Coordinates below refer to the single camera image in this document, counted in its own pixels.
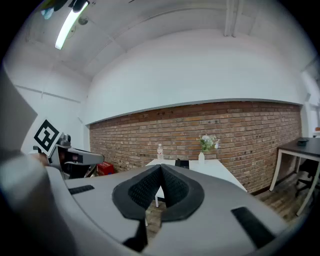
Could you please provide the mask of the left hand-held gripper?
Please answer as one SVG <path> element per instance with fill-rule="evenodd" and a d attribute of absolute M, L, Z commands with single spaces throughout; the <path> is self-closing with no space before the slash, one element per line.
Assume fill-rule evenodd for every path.
<path fill-rule="evenodd" d="M 40 161 L 60 171 L 63 179 L 71 177 L 70 164 L 90 166 L 101 164 L 105 157 L 71 147 L 71 136 L 55 128 L 47 119 L 43 121 L 34 135 L 36 145 L 33 150 L 39 154 Z"/>

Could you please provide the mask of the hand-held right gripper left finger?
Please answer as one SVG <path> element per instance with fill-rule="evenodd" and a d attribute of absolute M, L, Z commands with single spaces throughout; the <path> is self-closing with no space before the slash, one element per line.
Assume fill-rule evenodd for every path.
<path fill-rule="evenodd" d="M 139 252 L 151 243 L 161 228 L 162 209 L 156 207 L 156 190 L 153 189 L 160 177 L 154 173 L 132 191 L 122 189 L 120 184 L 152 168 L 148 165 L 105 176 L 69 179 L 66 185 L 81 209 L 98 227 L 117 242 Z M 125 218 L 117 208 L 121 203 L 132 209 L 134 200 L 143 202 L 143 221 Z"/>

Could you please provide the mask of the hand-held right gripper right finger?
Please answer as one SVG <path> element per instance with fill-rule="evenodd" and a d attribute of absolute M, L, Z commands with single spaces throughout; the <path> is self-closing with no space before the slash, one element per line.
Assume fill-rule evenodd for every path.
<path fill-rule="evenodd" d="M 243 256 L 257 247 L 232 210 L 247 208 L 274 237 L 287 223 L 259 199 L 237 185 L 194 170 L 172 169 L 197 181 L 204 190 L 201 206 L 181 221 L 163 222 L 149 244 L 151 256 Z"/>

